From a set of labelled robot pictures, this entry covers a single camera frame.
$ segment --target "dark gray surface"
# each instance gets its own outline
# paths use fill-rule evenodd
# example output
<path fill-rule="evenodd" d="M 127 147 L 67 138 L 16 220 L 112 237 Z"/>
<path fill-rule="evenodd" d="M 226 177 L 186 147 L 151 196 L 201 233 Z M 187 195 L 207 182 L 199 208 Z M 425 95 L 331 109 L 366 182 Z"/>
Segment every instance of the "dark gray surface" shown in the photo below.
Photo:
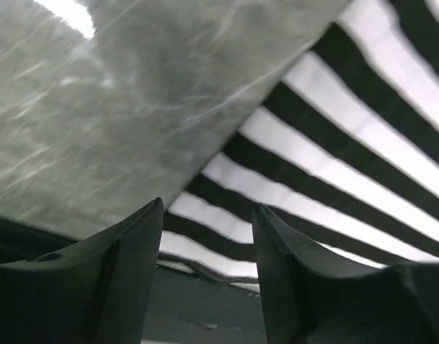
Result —
<path fill-rule="evenodd" d="M 157 340 L 157 342 L 148 343 L 145 340 Z M 267 342 L 264 333 L 229 328 L 208 330 L 182 320 L 149 315 L 146 317 L 142 343 L 266 344 Z"/>
<path fill-rule="evenodd" d="M 0 216 L 83 239 L 170 204 L 347 0 L 37 2 L 0 0 Z"/>
<path fill-rule="evenodd" d="M 158 267 L 148 314 L 187 323 L 264 333 L 260 295 Z"/>

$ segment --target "black stripe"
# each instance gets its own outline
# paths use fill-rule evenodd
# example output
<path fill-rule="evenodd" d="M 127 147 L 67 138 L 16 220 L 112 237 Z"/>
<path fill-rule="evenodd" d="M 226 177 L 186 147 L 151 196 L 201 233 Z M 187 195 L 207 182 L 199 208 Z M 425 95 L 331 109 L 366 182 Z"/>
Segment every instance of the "black stripe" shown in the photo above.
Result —
<path fill-rule="evenodd" d="M 244 221 L 251 222 L 251 215 L 256 203 L 241 194 L 227 190 L 209 180 L 203 175 L 198 175 L 187 187 L 187 191 L 198 196 L 210 204 L 230 211 Z M 289 226 L 297 229 L 306 236 L 318 242 L 338 247 L 344 251 L 355 253 L 360 257 L 366 257 L 375 262 L 391 265 L 405 262 L 406 259 L 395 254 L 382 251 L 376 247 L 352 239 L 349 236 L 337 233 L 323 226 L 319 226 L 298 216 L 288 214 L 280 209 L 269 206 Z"/>
<path fill-rule="evenodd" d="M 226 145 L 223 153 L 239 165 L 254 170 L 270 180 L 284 184 L 296 192 L 439 257 L 439 242 L 411 229 L 406 224 L 338 190 L 332 185 L 308 175 L 292 163 L 255 145 L 240 134 L 237 134 Z"/>
<path fill-rule="evenodd" d="M 256 252 L 253 244 L 234 242 L 207 226 L 174 215 L 170 213 L 170 210 L 164 214 L 164 230 L 184 235 L 230 259 L 256 262 Z"/>
<path fill-rule="evenodd" d="M 313 50 L 364 103 L 439 164 L 439 132 L 369 67 L 339 26 L 332 25 Z"/>
<path fill-rule="evenodd" d="M 331 155 L 439 220 L 439 198 L 338 129 L 283 83 L 271 92 L 264 106 Z"/>
<path fill-rule="evenodd" d="M 400 16 L 400 26 L 414 48 L 439 76 L 439 23 L 424 0 L 390 2 Z"/>

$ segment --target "gray marble surface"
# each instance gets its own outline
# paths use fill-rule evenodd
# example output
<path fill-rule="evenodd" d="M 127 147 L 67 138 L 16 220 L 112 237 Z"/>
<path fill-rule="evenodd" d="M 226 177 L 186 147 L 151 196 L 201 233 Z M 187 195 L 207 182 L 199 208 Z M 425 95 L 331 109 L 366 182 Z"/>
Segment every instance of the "gray marble surface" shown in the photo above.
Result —
<path fill-rule="evenodd" d="M 169 204 L 346 2 L 0 0 L 0 216 Z"/>

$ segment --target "striped pattern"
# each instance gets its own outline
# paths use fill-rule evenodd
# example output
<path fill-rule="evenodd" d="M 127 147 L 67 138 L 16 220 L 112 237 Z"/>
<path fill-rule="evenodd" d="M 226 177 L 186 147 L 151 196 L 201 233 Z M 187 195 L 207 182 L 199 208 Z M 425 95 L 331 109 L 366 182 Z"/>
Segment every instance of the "striped pattern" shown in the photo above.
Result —
<path fill-rule="evenodd" d="M 257 282 L 255 202 L 363 264 L 439 262 L 439 0 L 353 1 L 171 205 L 161 253 Z"/>

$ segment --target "small hole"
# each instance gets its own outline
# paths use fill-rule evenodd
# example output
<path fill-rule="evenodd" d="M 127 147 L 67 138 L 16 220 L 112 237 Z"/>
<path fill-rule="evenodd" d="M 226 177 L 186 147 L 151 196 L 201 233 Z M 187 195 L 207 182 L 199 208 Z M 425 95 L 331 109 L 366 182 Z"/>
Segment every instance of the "small hole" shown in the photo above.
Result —
<path fill-rule="evenodd" d="M 51 262 L 52 260 L 57 260 L 62 258 L 62 254 L 60 253 L 48 253 L 45 254 L 44 256 L 41 256 L 39 258 L 36 258 L 36 262 Z"/>

